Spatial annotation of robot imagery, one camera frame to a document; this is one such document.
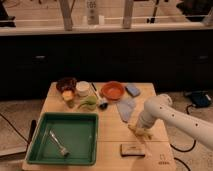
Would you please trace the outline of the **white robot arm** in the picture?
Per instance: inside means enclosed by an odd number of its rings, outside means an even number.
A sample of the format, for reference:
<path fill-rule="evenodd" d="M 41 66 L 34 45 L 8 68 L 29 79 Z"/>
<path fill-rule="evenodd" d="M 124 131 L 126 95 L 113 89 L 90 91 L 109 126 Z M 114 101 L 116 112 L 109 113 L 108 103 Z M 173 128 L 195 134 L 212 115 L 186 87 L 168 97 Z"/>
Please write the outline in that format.
<path fill-rule="evenodd" d="M 144 102 L 144 108 L 138 116 L 136 126 L 150 129 L 157 119 L 175 126 L 213 150 L 213 123 L 175 110 L 172 107 L 172 99 L 167 94 L 150 97 Z"/>

